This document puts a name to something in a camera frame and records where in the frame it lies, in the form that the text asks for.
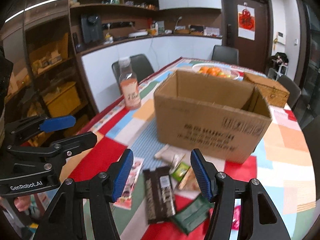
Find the left hand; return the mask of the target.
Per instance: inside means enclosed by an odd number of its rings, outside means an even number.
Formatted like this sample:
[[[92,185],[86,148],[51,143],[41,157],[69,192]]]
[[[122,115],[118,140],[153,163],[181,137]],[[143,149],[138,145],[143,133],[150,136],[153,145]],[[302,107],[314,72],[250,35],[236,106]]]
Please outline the left hand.
[[[29,209],[31,205],[31,196],[21,196],[14,200],[14,204],[19,212],[24,212]]]

